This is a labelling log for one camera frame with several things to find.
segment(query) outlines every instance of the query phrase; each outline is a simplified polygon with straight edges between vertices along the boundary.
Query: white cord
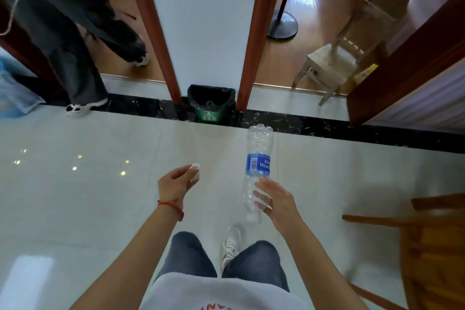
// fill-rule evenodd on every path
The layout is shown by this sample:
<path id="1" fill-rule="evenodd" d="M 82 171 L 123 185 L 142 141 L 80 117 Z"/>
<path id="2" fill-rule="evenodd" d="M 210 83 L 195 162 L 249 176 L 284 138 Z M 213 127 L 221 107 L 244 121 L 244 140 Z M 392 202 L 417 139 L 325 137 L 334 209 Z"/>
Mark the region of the white cord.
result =
<path id="1" fill-rule="evenodd" d="M 6 36 L 11 31 L 11 26 L 13 25 L 13 16 L 15 15 L 16 6 L 18 5 L 19 1 L 20 0 L 15 0 L 13 2 L 13 5 L 12 5 L 11 11 L 10 11 L 10 19 L 8 20 L 7 30 L 5 32 L 3 32 L 3 33 L 0 33 L 0 36 Z"/>

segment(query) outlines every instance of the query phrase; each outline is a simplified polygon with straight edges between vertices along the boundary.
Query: blue plastic bag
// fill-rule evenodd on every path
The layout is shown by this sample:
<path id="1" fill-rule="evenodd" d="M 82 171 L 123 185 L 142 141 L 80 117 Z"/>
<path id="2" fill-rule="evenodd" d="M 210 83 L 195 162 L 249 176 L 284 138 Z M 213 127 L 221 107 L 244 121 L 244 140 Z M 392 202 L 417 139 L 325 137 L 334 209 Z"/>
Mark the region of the blue plastic bag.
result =
<path id="1" fill-rule="evenodd" d="M 0 61 L 0 116 L 17 118 L 26 115 L 40 103 L 45 103 L 42 97 L 17 83 Z"/>

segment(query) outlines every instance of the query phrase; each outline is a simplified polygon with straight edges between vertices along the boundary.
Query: clear plastic water bottle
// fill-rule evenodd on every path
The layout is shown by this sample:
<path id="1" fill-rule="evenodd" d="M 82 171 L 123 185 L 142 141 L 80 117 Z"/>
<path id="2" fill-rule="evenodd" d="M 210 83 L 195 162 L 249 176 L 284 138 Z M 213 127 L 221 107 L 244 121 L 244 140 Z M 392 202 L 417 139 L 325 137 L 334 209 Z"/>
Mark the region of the clear plastic water bottle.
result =
<path id="1" fill-rule="evenodd" d="M 261 222 L 261 210 L 255 205 L 259 201 L 253 191 L 260 177 L 270 175 L 270 155 L 273 148 L 273 129 L 263 124 L 251 126 L 247 133 L 247 165 L 242 191 L 248 214 L 247 221 Z"/>

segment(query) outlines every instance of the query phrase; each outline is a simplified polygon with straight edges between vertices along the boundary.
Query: wooden floor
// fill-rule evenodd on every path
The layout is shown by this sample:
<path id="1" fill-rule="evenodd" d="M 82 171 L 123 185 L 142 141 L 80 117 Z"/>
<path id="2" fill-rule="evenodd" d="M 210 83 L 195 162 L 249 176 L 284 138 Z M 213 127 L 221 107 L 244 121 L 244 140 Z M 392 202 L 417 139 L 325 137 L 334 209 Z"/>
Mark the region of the wooden floor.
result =
<path id="1" fill-rule="evenodd" d="M 281 1 L 278 0 L 276 8 L 279 8 Z M 285 11 L 297 19 L 299 31 L 289 41 L 266 41 L 255 83 L 291 87 L 307 54 L 332 42 L 347 23 L 352 12 L 352 2 L 353 0 L 288 0 Z M 347 83 L 338 93 L 346 95 L 354 86 L 352 82 Z M 297 87 L 324 91 L 308 77 L 303 78 Z"/>
<path id="2" fill-rule="evenodd" d="M 126 21 L 144 39 L 147 51 L 151 57 L 151 62 L 144 68 L 137 68 L 133 64 L 125 62 L 123 59 L 114 54 L 103 42 L 94 41 L 91 37 L 87 37 L 85 42 L 99 71 L 102 74 L 120 75 L 128 78 L 149 79 L 164 82 L 160 66 L 155 57 L 154 49 L 148 39 L 146 29 L 140 17 L 136 1 L 110 0 L 110 2 L 115 9 L 129 13 L 137 18 L 137 20 L 133 20 L 130 17 L 122 16 L 124 21 Z"/>

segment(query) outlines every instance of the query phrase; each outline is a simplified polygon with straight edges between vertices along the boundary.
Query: hand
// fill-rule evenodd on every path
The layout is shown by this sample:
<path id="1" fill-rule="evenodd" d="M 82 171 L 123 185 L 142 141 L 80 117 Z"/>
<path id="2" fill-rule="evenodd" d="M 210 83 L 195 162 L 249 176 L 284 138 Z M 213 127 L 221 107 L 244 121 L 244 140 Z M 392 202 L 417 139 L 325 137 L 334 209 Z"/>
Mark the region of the hand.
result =
<path id="1" fill-rule="evenodd" d="M 275 228 L 283 237 L 286 237 L 289 232 L 294 231 L 303 223 L 302 217 L 297 211 L 294 197 L 289 191 L 275 181 L 263 177 L 255 186 L 271 196 L 261 194 L 257 190 L 253 191 L 253 195 L 265 203 L 255 202 L 255 204 L 270 217 Z"/>
<path id="2" fill-rule="evenodd" d="M 199 171 L 197 167 L 190 169 L 192 165 L 188 164 L 183 167 L 176 168 L 166 174 L 158 181 L 158 193 L 160 201 L 172 201 L 178 199 L 177 204 L 183 208 L 183 199 L 186 193 L 193 187 L 198 179 L 191 182 Z"/>

